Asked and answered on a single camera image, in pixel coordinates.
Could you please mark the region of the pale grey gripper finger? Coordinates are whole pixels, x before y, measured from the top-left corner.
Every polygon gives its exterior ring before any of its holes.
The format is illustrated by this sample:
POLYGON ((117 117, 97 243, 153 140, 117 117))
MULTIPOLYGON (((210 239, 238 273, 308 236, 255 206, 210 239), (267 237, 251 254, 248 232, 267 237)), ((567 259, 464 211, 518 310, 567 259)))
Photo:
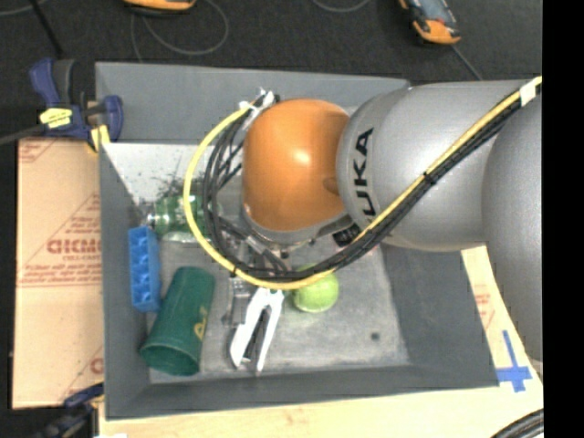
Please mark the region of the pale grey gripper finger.
POLYGON ((236 328, 245 323, 247 306, 251 297, 251 285, 240 277, 230 278, 228 303, 224 322, 230 328, 236 328))

